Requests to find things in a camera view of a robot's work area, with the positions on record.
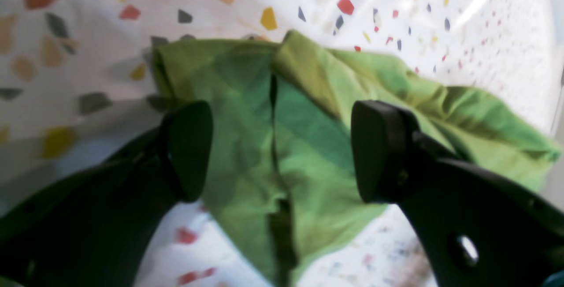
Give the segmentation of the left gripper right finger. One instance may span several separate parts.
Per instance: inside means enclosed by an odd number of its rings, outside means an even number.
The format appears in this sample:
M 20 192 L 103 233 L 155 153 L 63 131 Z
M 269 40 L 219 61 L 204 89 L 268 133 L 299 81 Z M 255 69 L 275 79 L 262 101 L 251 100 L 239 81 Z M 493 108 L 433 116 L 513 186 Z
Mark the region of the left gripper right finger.
M 463 160 L 382 101 L 355 102 L 351 146 L 361 199 L 401 209 L 440 287 L 563 285 L 563 214 L 542 197 Z

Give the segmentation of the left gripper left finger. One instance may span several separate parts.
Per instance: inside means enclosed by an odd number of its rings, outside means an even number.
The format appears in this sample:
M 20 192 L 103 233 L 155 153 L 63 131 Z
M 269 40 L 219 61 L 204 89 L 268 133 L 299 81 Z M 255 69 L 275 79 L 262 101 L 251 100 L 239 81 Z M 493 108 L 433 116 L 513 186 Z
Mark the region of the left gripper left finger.
M 132 287 L 161 219 L 196 202 L 213 143 L 205 101 L 1 218 L 1 277 L 23 287 Z

